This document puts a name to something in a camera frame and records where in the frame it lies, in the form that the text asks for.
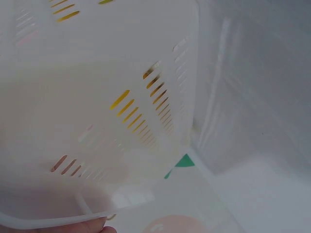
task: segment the pink circle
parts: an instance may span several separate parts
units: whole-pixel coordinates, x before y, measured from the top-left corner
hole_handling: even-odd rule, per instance
[[[193,217],[169,215],[152,221],[143,233],[207,233],[207,229]]]

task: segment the human hand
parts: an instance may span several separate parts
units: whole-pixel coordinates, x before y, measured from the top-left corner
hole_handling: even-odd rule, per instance
[[[112,227],[104,227],[106,217],[86,222],[75,223],[66,226],[35,229],[35,230],[14,230],[0,226],[1,233],[117,233]]]

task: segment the green triangle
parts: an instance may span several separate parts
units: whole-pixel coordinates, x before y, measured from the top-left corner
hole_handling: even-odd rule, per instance
[[[171,172],[172,172],[172,170],[170,170],[170,172],[167,173],[167,175],[164,178],[167,179],[170,176]]]
[[[175,165],[175,167],[188,167],[188,166],[194,166],[194,165],[195,164],[189,158],[189,156],[185,154],[184,157]]]

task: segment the plastic storage bin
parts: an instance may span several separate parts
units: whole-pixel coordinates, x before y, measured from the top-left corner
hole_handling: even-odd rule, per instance
[[[0,6],[0,224],[70,224],[151,200],[190,144],[195,1]]]

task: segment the translucent plastic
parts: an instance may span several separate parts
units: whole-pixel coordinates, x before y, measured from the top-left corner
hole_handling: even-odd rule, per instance
[[[195,1],[2,1],[0,224],[152,200],[190,143],[197,36]]]

